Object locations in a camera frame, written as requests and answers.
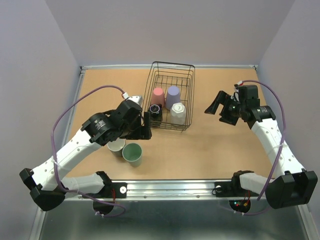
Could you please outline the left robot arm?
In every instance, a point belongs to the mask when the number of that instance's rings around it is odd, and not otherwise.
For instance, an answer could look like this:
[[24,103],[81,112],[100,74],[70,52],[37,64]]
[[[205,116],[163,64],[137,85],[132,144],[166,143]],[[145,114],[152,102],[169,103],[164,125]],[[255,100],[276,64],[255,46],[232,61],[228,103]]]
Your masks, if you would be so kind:
[[113,198],[126,194],[104,171],[89,176],[66,175],[90,154],[118,139],[149,140],[151,114],[132,101],[122,101],[116,109],[98,112],[85,121],[76,134],[41,165],[23,169],[19,176],[36,205],[43,211],[59,206],[69,194],[85,198]]

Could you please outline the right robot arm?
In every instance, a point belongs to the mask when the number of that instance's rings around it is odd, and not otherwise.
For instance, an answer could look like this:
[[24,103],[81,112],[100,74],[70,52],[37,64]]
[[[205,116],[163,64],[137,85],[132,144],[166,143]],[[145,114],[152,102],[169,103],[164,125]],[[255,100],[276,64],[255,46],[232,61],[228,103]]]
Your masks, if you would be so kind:
[[258,199],[266,198],[273,209],[305,205],[310,202],[318,182],[314,171],[308,171],[297,160],[285,141],[286,130],[280,130],[276,115],[268,105],[261,105],[258,81],[244,80],[234,85],[230,95],[221,90],[204,111],[214,115],[219,107],[219,121],[235,126],[243,120],[256,135],[272,167],[267,177],[251,170],[235,172],[227,183],[213,189],[217,197],[240,197],[255,193]]

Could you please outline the black mug white inside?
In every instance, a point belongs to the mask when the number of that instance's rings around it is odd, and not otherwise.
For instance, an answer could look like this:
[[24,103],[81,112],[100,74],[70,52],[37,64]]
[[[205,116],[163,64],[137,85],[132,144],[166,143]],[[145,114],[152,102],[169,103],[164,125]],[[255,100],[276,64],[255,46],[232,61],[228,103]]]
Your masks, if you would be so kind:
[[161,104],[151,104],[148,108],[150,113],[150,122],[152,127],[159,127],[163,120],[163,112]]

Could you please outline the lavender cup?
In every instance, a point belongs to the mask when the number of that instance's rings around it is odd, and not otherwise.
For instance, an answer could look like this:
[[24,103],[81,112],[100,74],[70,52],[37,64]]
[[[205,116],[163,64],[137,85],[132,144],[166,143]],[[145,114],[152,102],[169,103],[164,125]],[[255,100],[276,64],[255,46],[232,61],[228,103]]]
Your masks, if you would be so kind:
[[170,110],[174,104],[180,101],[180,89],[177,86],[170,86],[166,94],[165,107]]

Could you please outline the green cup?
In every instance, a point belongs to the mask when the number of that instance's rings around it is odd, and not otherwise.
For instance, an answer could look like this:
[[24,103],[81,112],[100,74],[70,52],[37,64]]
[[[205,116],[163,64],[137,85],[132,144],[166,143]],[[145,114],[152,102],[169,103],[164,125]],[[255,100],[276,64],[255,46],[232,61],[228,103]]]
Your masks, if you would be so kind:
[[137,143],[129,143],[122,150],[123,158],[132,166],[139,167],[142,163],[143,149]]

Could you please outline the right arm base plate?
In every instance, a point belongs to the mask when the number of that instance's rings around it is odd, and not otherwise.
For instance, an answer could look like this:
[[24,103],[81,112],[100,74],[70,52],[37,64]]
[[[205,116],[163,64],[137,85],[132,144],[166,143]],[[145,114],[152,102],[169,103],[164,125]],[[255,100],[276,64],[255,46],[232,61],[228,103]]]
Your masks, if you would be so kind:
[[218,198],[258,196],[257,193],[245,190],[231,181],[216,181],[211,193]]

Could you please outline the pink cup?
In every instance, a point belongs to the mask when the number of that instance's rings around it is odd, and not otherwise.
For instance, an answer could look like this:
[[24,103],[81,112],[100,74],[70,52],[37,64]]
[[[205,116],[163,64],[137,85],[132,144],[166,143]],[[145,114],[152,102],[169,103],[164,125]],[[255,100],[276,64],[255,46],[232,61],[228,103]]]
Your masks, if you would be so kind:
[[157,104],[161,105],[162,107],[165,106],[165,92],[162,88],[156,87],[153,89],[150,104]]

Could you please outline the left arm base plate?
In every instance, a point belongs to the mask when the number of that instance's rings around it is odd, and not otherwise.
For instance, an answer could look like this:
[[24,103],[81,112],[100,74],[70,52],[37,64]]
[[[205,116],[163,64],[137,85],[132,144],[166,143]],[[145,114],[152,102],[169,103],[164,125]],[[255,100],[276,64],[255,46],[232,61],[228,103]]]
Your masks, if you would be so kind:
[[96,199],[125,199],[127,197],[127,186],[126,182],[112,182],[107,186],[104,186],[98,193],[88,193],[90,197]]

